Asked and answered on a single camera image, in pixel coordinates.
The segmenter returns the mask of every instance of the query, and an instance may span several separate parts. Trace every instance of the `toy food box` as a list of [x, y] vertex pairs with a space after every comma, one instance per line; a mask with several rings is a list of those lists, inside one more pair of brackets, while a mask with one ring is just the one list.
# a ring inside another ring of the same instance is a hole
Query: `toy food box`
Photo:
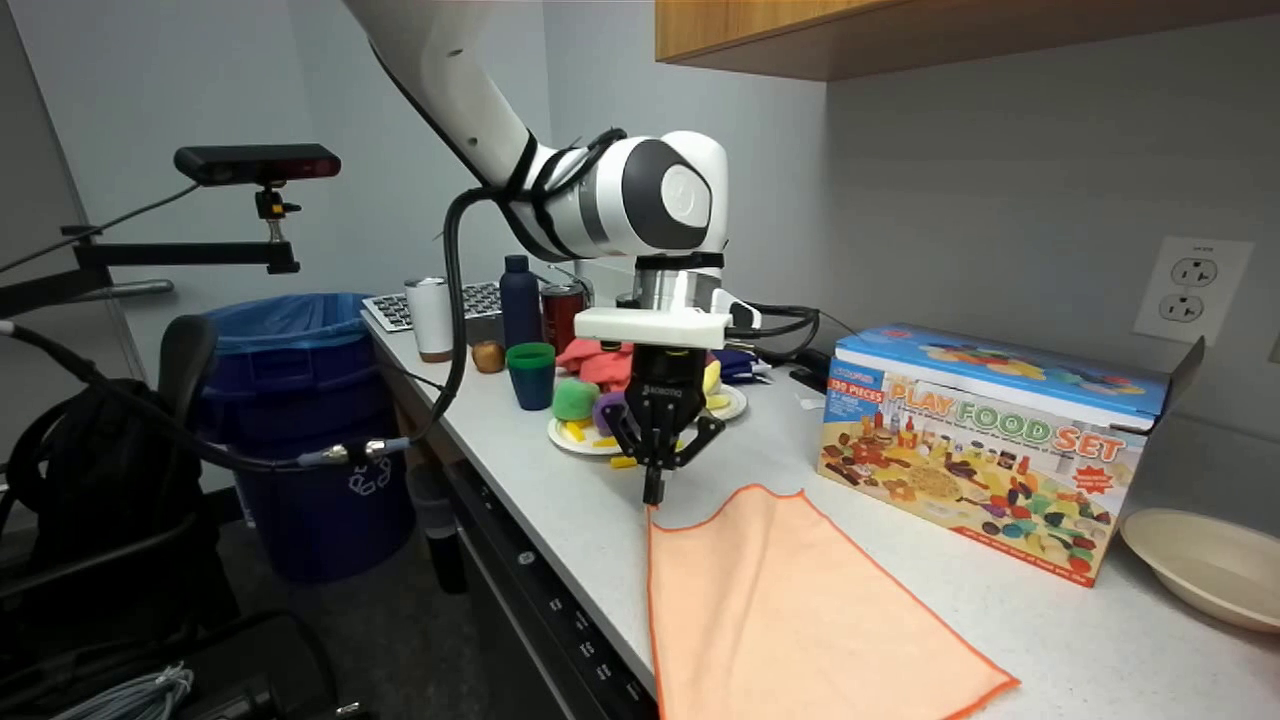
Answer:
[[1153, 377], [868, 328], [837, 345], [818, 470], [1091, 586], [1165, 401]]

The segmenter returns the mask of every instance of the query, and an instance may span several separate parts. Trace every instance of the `blue trash can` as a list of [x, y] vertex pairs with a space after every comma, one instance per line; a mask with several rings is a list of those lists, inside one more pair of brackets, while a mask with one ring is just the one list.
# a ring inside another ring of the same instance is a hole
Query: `blue trash can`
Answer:
[[[275, 296], [208, 313], [216, 360], [194, 423], [242, 455], [294, 460], [400, 434], [358, 296]], [[275, 577], [328, 584], [389, 560], [416, 522], [404, 460], [237, 470]]]

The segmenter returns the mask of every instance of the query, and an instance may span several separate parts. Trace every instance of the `cabinet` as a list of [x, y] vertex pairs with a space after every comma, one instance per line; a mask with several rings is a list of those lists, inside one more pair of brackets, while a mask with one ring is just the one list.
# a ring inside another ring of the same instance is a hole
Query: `cabinet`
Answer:
[[656, 58], [877, 76], [1280, 10], [1280, 0], [656, 0]]

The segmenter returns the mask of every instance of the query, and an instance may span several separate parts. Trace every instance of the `countertop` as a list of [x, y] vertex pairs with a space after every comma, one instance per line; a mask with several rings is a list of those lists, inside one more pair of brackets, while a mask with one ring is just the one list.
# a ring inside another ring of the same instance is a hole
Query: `countertop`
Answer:
[[[379, 345], [416, 377], [413, 331]], [[1076, 586], [816, 470], [823, 397], [772, 377], [747, 384], [747, 413], [667, 474], [660, 522], [711, 517], [739, 483], [806, 491], [868, 554], [911, 586], [967, 644], [1021, 675], [983, 717], [1280, 717], [1280, 635], [1223, 628], [1113, 545], [1099, 584]], [[540, 545], [626, 669], [650, 687], [639, 468], [567, 455], [547, 413], [520, 413], [507, 377], [469, 369], [444, 415], [449, 434]]]

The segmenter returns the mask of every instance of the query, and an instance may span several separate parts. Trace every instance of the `wall outlet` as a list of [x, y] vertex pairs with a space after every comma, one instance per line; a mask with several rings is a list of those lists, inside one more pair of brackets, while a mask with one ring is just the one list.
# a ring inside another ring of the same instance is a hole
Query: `wall outlet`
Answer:
[[1167, 235], [1130, 328], [1186, 345], [1205, 336], [1210, 345], [1231, 313], [1249, 255], [1250, 245], [1243, 240]]

